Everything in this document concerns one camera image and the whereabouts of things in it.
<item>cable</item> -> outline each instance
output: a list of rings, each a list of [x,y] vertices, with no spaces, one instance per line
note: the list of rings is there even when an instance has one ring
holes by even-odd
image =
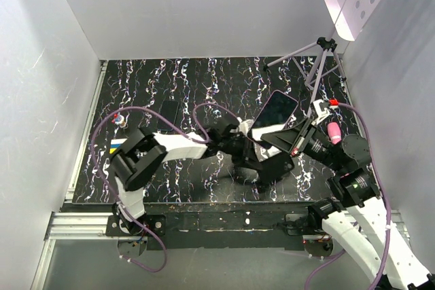
[[[126,259],[128,262],[134,263],[136,265],[138,265],[139,267],[143,268],[144,270],[147,270],[148,272],[159,272],[161,271],[167,264],[167,260],[168,260],[168,253],[167,253],[167,249],[163,243],[163,241],[155,234],[153,233],[153,231],[151,231],[149,228],[147,228],[146,225],[140,223],[139,221],[137,221],[126,209],[126,207],[123,205],[121,199],[119,198],[116,190],[110,185],[109,181],[107,180],[106,176],[104,175],[103,171],[101,170],[101,167],[98,165],[98,161],[97,161],[97,156],[95,155],[95,140],[97,138],[97,135],[100,133],[101,128],[111,119],[112,116],[114,116],[115,114],[119,113],[119,112],[123,112],[123,111],[128,111],[128,110],[137,110],[137,111],[143,111],[146,113],[150,113],[152,115],[154,115],[155,117],[157,117],[158,119],[162,120],[166,125],[172,127],[176,132],[178,132],[180,135],[186,137],[187,139],[190,139],[191,141],[195,142],[195,143],[200,143],[200,144],[207,144],[210,141],[210,137],[207,134],[207,131],[203,128],[203,126],[199,123],[198,118],[196,116],[196,110],[199,107],[203,107],[205,105],[211,105],[211,106],[215,106],[218,107],[224,111],[226,111],[227,113],[231,114],[233,117],[235,117],[237,119],[237,116],[235,114],[233,114],[231,111],[227,110],[226,108],[224,108],[221,105],[218,105],[216,103],[202,103],[200,105],[195,106],[195,108],[193,109],[193,119],[195,121],[195,123],[198,125],[199,129],[203,132],[203,135],[205,137],[204,141],[198,140],[198,139],[191,139],[185,132],[183,132],[181,129],[179,129],[178,127],[174,126],[172,123],[170,123],[170,121],[168,121],[167,119],[165,119],[163,116],[161,116],[159,113],[156,113],[155,111],[152,111],[151,109],[148,108],[144,108],[144,107],[125,107],[125,108],[121,108],[118,110],[113,111],[112,113],[110,113],[109,115],[107,115],[99,124],[98,126],[95,128],[92,137],[90,139],[90,156],[92,158],[92,161],[94,163],[95,168],[97,168],[97,174],[98,176],[101,178],[101,180],[104,182],[104,185],[108,188],[108,190],[112,193],[112,195],[114,195],[116,201],[118,201],[120,203],[120,206],[124,209],[124,212],[126,213],[126,215],[131,219],[131,221],[135,224],[137,224],[144,232],[147,232],[148,234],[150,234],[154,239],[156,239],[156,241],[159,243],[159,245],[162,247],[163,249],[163,254],[164,254],[164,261],[163,264],[161,265],[161,267],[159,268],[151,268],[149,266],[145,266],[143,265],[141,262],[132,259],[128,256],[125,255],[120,255],[120,258],[124,258]]]
[[[370,145],[370,137],[368,136],[367,125],[366,125],[364,119],[362,119],[361,113],[355,107],[352,107],[351,105],[348,105],[346,103],[339,103],[338,105],[339,105],[339,107],[343,107],[343,108],[347,108],[349,110],[352,110],[361,121],[362,128],[364,129],[364,134],[366,134],[368,148],[370,150],[370,157],[372,158],[373,173],[375,174],[376,180],[378,181],[379,189],[381,190],[383,202],[385,204],[385,209],[387,210],[387,225],[391,225],[392,208],[391,208],[391,205],[389,203],[387,192],[385,191],[385,188],[383,187],[383,184],[381,183],[381,179],[379,178],[378,170],[376,169],[376,164],[375,164],[375,160],[374,160],[374,156],[373,156],[373,152],[372,152],[372,146]],[[385,247],[383,249],[383,254],[382,254],[382,258],[381,258],[381,265],[379,266],[379,271],[376,274],[376,278],[373,280],[372,284],[368,288],[369,290],[375,290],[375,287],[377,286],[377,284],[381,280],[383,270],[384,270],[385,265],[387,263],[390,239],[391,239],[391,230],[385,229]]]
[[[319,266],[318,268],[316,268],[314,271],[312,271],[312,273],[310,273],[310,275],[308,276],[307,280],[305,281],[305,286],[304,286],[304,290],[309,290],[310,289],[310,282],[311,279],[314,277],[314,275],[319,272],[321,269],[325,268],[326,266],[334,263],[337,259],[339,259],[341,256],[343,256],[346,253],[346,251],[343,249],[340,253],[336,254],[334,256],[334,258],[330,259],[329,261],[327,261],[325,264],[322,264],[321,266]]]
[[[345,253],[346,253],[346,250],[343,249],[342,251],[338,252],[337,254],[329,256],[328,262],[326,262],[325,264],[322,264],[321,266],[316,268],[314,271],[312,271],[312,273],[310,273],[310,275],[308,275],[308,278],[305,281],[304,290],[310,289],[311,279],[315,276],[316,273],[318,273],[320,270],[324,269],[326,266],[334,263],[337,259],[339,259],[341,256],[343,256]]]

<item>gray wall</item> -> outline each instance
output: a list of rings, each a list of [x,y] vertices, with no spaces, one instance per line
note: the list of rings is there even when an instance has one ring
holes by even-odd
[[[344,55],[393,208],[435,272],[435,0],[382,0]]]
[[[29,289],[99,61],[66,0],[0,0],[0,283]]]
[[[332,28],[323,0],[68,3],[100,59],[284,55]]]

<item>tripod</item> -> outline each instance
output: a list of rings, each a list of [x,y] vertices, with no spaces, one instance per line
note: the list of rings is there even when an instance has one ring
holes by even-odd
[[[320,79],[322,77],[327,76],[327,74],[333,72],[335,69],[338,68],[338,70],[340,71],[341,78],[343,79],[343,81],[346,80],[345,72],[343,71],[343,66],[341,65],[340,58],[338,57],[338,54],[335,52],[335,48],[337,47],[337,43],[335,43],[335,40],[332,38],[332,36],[334,35],[334,32],[335,32],[335,28],[332,29],[332,32],[328,38],[320,37],[317,40],[317,42],[310,43],[309,45],[307,45],[299,50],[296,50],[295,52],[292,52],[291,54],[288,54],[287,56],[281,57],[280,59],[277,59],[273,62],[268,63],[267,65],[265,65],[263,67],[263,71],[267,71],[267,69],[269,67],[271,67],[277,63],[280,63],[285,59],[292,58],[292,60],[296,64],[296,66],[299,68],[300,73],[304,76],[305,86],[313,92],[313,94],[311,95],[310,103],[314,102],[315,96],[317,94],[317,90],[319,89]],[[315,62],[314,62],[314,65],[313,65],[313,67],[311,67],[311,70],[310,70],[309,74],[307,75],[302,70],[302,68],[300,67],[298,62],[294,59],[294,56],[300,54],[301,52],[304,52],[305,50],[314,48],[315,46],[320,46],[321,51],[319,52],[319,55],[317,55]],[[326,55],[328,54],[329,50],[331,50],[332,54],[334,55],[334,59],[335,59],[337,65],[334,68],[327,71],[326,73],[322,74],[322,72],[324,70],[324,66],[325,66]],[[316,73],[317,68],[319,68],[319,71],[317,73],[316,79],[313,80],[313,77],[314,77],[314,74]],[[311,116],[311,106],[308,109],[307,116],[308,117]]]

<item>metal tripod leg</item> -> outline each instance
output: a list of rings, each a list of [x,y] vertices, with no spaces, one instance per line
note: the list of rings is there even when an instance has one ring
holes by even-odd
[[[340,60],[340,58],[338,57],[338,54],[335,51],[333,52],[333,54],[334,54],[335,62],[338,65],[338,71],[340,72],[340,76],[341,76],[341,78],[343,80],[346,80],[345,71],[344,71],[343,66],[341,64],[341,60]]]
[[[324,50],[323,53],[321,54],[319,72],[317,73],[317,77],[315,78],[314,90],[313,90],[313,93],[311,95],[310,107],[308,108],[307,117],[311,117],[311,103],[313,103],[315,101],[315,96],[317,95],[317,90],[319,89],[320,80],[321,80],[321,72],[324,70],[327,53],[328,53],[328,50]]]
[[[323,53],[324,53],[324,50],[322,48],[322,49],[320,49],[319,54],[315,58],[314,65],[311,67],[310,73],[308,74],[307,78],[305,79],[306,86],[310,85],[311,80],[313,79],[314,74],[315,74],[315,72],[320,64],[321,56]]]
[[[326,73],[322,74],[321,76],[323,78],[323,77],[327,76],[327,74],[332,73],[333,71],[335,71],[338,68],[338,71],[340,72],[340,76],[341,76],[342,80],[345,81],[346,77],[345,77],[345,72],[343,71],[343,65],[341,64],[340,58],[338,58],[338,54],[336,54],[335,52],[334,52],[334,58],[335,58],[335,61],[337,62],[337,65],[335,65],[332,69],[330,69]],[[312,80],[310,82],[310,84],[313,84],[314,82],[315,82],[315,79]]]
[[[273,62],[270,62],[267,65],[265,65],[263,67],[263,70],[266,71],[270,66],[278,64],[278,63],[280,63],[281,61],[283,61],[283,60],[285,60],[287,58],[290,58],[290,57],[293,57],[293,56],[295,56],[297,54],[300,54],[301,52],[304,52],[305,50],[311,49],[312,47],[315,47],[316,45],[317,45],[317,42],[313,42],[313,43],[311,43],[311,44],[309,44],[309,45],[307,45],[307,46],[305,46],[305,47],[303,47],[303,48],[301,48],[299,50],[296,50],[295,52],[292,52],[291,54],[288,54],[287,56],[284,56],[284,57],[281,57],[281,58],[279,58],[277,60],[274,60]]]

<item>smartphone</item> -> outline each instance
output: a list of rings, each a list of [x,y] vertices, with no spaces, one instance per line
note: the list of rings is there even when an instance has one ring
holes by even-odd
[[[162,115],[163,118],[170,121],[172,125],[174,125],[175,118],[177,118],[177,112],[178,112],[178,101],[165,100],[162,103],[162,107],[160,108],[159,114]],[[168,126],[166,122],[160,119],[157,121],[157,129],[165,132],[171,132],[173,130],[172,127]]]
[[[298,101],[281,91],[274,91],[261,109],[247,134],[248,138],[265,149],[271,144],[261,140],[267,132],[283,130],[298,106]]]

